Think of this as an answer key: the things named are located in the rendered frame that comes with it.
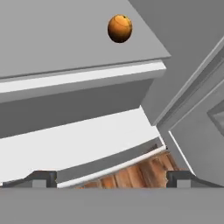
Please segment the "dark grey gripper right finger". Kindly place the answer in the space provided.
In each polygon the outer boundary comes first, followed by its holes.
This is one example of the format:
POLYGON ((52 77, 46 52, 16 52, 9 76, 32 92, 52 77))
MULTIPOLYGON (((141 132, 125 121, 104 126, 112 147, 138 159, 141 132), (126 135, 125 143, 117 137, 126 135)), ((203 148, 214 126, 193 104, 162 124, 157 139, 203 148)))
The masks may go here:
POLYGON ((172 188, 221 188, 221 185, 217 185, 204 179, 197 178, 190 171, 168 171, 166 173, 166 178, 166 186, 172 188))

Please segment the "grey fridge door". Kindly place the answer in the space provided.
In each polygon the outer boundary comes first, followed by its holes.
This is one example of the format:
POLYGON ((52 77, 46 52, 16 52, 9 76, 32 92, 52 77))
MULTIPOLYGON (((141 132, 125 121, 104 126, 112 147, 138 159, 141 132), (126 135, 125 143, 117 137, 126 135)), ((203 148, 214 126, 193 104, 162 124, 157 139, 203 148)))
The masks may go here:
POLYGON ((178 167, 224 186, 224 38, 157 127, 178 167))

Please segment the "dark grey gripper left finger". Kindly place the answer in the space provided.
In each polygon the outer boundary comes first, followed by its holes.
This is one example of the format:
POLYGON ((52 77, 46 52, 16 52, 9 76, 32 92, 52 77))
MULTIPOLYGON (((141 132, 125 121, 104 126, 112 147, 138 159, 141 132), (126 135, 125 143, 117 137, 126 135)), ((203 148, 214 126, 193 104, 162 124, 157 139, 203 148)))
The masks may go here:
POLYGON ((34 171, 25 178, 3 182, 2 188, 9 187, 57 187, 57 172, 56 171, 34 171))

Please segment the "orange fruit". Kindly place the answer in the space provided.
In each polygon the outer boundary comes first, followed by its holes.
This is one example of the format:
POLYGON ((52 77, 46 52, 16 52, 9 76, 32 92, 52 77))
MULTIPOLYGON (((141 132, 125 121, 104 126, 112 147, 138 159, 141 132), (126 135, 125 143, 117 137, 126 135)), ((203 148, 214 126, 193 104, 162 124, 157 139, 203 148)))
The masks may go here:
POLYGON ((114 15, 108 22, 108 35, 116 43, 124 43, 132 33, 131 20, 123 15, 114 15))

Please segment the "grey counter cabinet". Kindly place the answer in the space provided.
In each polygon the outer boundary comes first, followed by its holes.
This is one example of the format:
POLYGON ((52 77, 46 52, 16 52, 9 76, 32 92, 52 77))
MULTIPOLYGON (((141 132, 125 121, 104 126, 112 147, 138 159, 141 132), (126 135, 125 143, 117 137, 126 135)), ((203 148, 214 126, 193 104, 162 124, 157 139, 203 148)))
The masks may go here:
POLYGON ((130 0, 0 0, 0 184, 56 171, 71 186, 148 157, 143 101, 167 57, 130 0))

